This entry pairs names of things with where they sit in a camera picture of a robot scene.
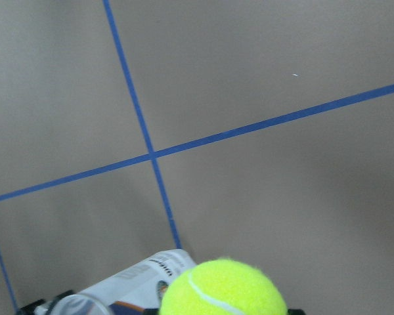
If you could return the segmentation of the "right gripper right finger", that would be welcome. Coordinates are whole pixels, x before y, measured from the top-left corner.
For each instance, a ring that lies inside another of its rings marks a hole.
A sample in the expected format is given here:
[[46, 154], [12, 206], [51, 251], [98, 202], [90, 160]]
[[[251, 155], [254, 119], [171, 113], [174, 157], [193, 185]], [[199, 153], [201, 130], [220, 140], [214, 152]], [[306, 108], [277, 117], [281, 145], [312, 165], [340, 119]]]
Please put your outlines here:
[[294, 309], [294, 308], [290, 308], [288, 309], [287, 315], [306, 315], [305, 311], [302, 309]]

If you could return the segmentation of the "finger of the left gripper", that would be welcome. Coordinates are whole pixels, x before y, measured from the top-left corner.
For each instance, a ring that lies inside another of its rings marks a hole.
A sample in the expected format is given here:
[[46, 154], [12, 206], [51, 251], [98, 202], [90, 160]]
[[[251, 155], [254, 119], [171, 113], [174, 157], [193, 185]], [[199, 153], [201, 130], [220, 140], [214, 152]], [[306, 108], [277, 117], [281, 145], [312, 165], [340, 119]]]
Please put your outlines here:
[[16, 311], [16, 315], [34, 315], [34, 314], [50, 314], [53, 308], [61, 301], [63, 298], [73, 295], [75, 291], [67, 290], [55, 296], [51, 301], [46, 301], [45, 299], [38, 299], [30, 304], [19, 308]]

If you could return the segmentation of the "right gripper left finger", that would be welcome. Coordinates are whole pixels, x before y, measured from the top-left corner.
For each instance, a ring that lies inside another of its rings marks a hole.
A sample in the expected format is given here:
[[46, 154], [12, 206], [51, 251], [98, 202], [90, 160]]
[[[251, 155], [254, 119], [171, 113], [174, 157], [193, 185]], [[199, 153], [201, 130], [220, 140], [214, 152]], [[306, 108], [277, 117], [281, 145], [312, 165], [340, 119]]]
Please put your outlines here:
[[159, 308], [146, 308], [143, 310], [143, 315], [159, 315]]

